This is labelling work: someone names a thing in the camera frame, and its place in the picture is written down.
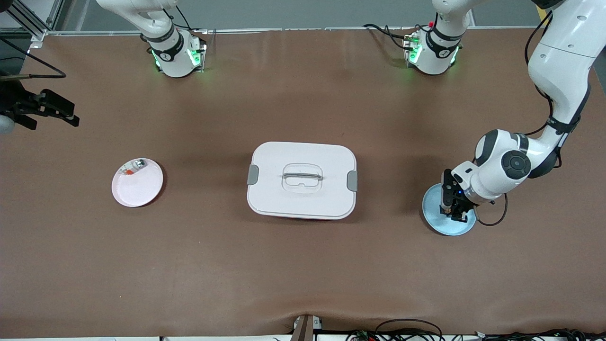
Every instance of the white plate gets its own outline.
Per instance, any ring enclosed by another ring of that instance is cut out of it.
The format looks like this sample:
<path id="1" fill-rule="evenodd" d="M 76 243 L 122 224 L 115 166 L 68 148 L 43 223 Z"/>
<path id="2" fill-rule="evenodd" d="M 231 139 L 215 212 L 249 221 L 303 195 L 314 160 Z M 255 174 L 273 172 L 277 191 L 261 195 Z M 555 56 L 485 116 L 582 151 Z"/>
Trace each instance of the white plate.
<path id="1" fill-rule="evenodd" d="M 142 158 L 147 167 L 131 175 L 116 171 L 112 180 L 112 193 L 116 201 L 126 207 L 140 207 L 158 196 L 164 182 L 160 165 L 148 158 Z"/>

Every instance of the robotic arm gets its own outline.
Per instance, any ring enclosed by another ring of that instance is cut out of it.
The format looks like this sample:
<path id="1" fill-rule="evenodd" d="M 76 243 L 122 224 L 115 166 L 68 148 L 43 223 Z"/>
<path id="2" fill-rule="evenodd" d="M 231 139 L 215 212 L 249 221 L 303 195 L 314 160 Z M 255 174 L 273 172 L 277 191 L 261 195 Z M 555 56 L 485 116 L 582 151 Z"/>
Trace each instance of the robotic arm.
<path id="1" fill-rule="evenodd" d="M 97 0 L 135 25 L 150 44 L 156 65 L 167 76 L 183 77 L 202 67 L 204 41 L 186 30 L 178 30 L 163 9 L 177 6 L 179 0 Z"/>
<path id="2" fill-rule="evenodd" d="M 581 119 L 590 93 L 589 70 L 606 45 L 606 1 L 535 2 L 553 5 L 553 18 L 530 58 L 528 72 L 535 85 L 551 98 L 553 114 L 539 138 L 492 130 L 478 142 L 473 161 L 444 171 L 439 208 L 454 221 L 467 222 L 467 213 L 475 206 L 497 199 L 527 178 L 549 173 L 560 148 Z M 433 57 L 431 53 L 420 55 L 419 65 L 423 65 L 421 58 L 426 55 Z"/>

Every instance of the brown tabletop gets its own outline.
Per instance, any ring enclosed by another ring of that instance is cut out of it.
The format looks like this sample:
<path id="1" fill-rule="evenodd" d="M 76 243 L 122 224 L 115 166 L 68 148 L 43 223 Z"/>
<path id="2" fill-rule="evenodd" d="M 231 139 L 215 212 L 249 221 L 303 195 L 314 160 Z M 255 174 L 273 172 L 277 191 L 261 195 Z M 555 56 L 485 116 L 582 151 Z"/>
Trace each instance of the brown tabletop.
<path id="1" fill-rule="evenodd" d="M 206 71 L 183 79 L 157 73 L 136 36 L 45 38 L 35 54 L 68 77 L 23 84 L 73 101 L 81 126 L 40 118 L 0 137 L 0 337 L 284 333 L 302 313 L 325 328 L 392 317 L 446 333 L 606 328 L 606 100 L 593 72 L 564 166 L 512 191 L 502 224 L 444 237 L 420 213 L 482 134 L 545 121 L 529 33 L 472 30 L 441 76 L 406 69 L 370 32 L 220 35 Z M 354 212 L 255 214 L 246 177 L 266 141 L 350 148 Z M 167 181 L 132 209 L 110 183 L 136 157 Z M 480 211 L 494 221 L 502 202 Z"/>

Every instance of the blue plate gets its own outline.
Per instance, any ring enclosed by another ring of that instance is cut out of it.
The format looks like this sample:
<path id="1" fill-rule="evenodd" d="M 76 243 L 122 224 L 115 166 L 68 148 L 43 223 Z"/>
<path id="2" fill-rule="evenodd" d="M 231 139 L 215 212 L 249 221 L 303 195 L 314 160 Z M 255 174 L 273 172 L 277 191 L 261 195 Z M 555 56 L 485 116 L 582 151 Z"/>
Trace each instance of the blue plate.
<path id="1" fill-rule="evenodd" d="M 471 230 L 476 223 L 474 210 L 467 212 L 467 222 L 461 223 L 448 218 L 440 213 L 440 202 L 442 197 L 442 184 L 430 187 L 423 196 L 423 215 L 427 223 L 436 231 L 445 235 L 462 235 Z"/>

